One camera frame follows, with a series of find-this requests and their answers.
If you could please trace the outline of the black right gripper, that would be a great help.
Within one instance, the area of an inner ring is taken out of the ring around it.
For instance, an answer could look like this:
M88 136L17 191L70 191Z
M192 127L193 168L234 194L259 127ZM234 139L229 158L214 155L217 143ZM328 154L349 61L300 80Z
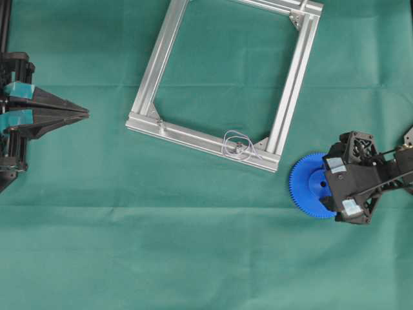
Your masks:
M337 222L369 224L381 197L379 169L384 162L373 135L344 133L321 161L331 191L321 198L324 207L336 212Z

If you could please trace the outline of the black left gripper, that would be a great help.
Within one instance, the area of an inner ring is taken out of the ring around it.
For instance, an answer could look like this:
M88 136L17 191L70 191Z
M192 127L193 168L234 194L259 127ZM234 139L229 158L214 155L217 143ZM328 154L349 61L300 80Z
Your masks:
M39 139L50 131L89 117L88 109L33 85L34 70L24 52L1 54L2 171L27 168L27 138Z

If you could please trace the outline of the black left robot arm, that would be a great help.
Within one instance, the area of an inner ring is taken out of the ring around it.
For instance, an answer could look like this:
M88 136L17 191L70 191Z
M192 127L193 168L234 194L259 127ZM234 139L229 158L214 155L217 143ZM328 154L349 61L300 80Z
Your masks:
M8 52L11 1L1 1L1 177L26 171L27 144L89 117L89 111L32 83L35 65L25 52Z

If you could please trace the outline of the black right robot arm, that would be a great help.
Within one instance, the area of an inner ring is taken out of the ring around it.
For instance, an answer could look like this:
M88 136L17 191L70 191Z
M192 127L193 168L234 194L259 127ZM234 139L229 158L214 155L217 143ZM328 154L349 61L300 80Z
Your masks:
M335 221L369 224L384 193L403 189L412 194L412 143L388 153L394 156L390 160L377 150L373 135L351 131L323 156L330 194L319 200L336 214Z

